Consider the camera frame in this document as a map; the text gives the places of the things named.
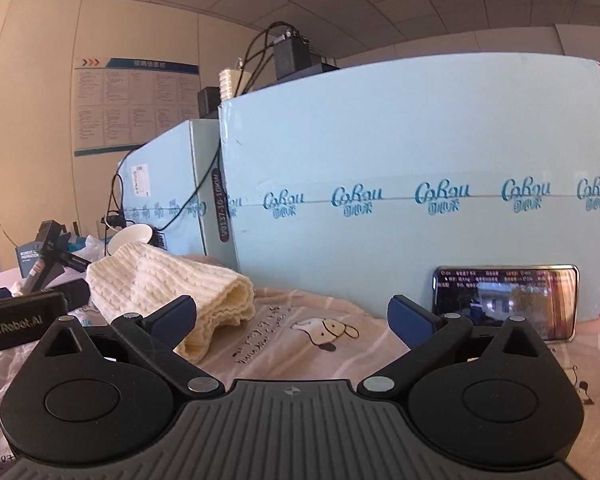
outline ribbed gray panel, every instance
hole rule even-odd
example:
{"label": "ribbed gray panel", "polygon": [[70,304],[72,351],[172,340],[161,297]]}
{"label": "ribbed gray panel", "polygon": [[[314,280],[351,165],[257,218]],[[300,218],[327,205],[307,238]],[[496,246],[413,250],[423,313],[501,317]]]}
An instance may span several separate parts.
{"label": "ribbed gray panel", "polygon": [[[486,480],[430,450],[389,402],[364,400],[348,381],[237,381],[190,402],[156,444],[120,462],[62,469],[20,460],[4,480]],[[553,464],[512,480],[578,478]]]}

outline cream knitted cloth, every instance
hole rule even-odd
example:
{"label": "cream knitted cloth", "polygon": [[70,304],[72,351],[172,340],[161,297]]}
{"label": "cream knitted cloth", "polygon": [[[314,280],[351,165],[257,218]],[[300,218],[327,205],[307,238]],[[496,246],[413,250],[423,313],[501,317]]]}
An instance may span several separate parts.
{"label": "cream knitted cloth", "polygon": [[173,256],[142,242],[130,242],[87,267],[91,301],[108,322],[125,312],[148,316],[188,294],[196,302],[196,327],[175,351],[197,363],[216,327],[251,319],[253,284],[237,272]]}

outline white shipping label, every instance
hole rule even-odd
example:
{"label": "white shipping label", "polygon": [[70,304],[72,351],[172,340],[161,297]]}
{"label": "white shipping label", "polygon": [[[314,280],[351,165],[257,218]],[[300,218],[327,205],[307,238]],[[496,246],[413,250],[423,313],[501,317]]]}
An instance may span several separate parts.
{"label": "white shipping label", "polygon": [[147,164],[132,166],[131,179],[134,183],[134,193],[136,196],[151,196],[149,166]]}

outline cartoon dog print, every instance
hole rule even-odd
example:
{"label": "cartoon dog print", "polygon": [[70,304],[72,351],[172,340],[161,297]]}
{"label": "cartoon dog print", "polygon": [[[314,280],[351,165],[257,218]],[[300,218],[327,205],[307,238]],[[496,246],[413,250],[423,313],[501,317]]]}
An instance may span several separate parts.
{"label": "cartoon dog print", "polygon": [[355,327],[344,324],[337,319],[323,317],[310,317],[304,321],[294,323],[291,328],[306,332],[309,335],[311,343],[327,352],[335,351],[336,346],[333,342],[343,334],[353,339],[360,337],[360,332]]}
{"label": "cartoon dog print", "polygon": [[568,368],[563,368],[563,370],[564,373],[567,374],[571,384],[573,384],[573,387],[576,389],[576,393],[580,397],[582,403],[585,406],[594,404],[593,400],[591,400],[591,397],[589,397],[589,383],[587,383],[587,381],[578,382],[578,367],[574,365]]}

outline wall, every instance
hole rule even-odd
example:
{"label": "wall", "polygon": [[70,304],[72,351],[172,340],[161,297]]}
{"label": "wall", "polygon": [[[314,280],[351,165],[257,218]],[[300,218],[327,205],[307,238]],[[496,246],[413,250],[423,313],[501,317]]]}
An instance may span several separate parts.
{"label": "wall", "polygon": [[407,41],[339,59],[339,67],[430,54],[465,52],[539,52],[565,54],[600,62],[600,27],[555,25],[478,30]]}
{"label": "wall", "polygon": [[[75,57],[198,64],[202,87],[217,86],[218,72],[244,55],[255,34],[131,0],[0,0],[0,270],[16,265],[9,238],[30,241],[45,219],[78,221],[82,233],[98,234],[124,153],[73,157]],[[260,83],[273,79],[271,64]]]}

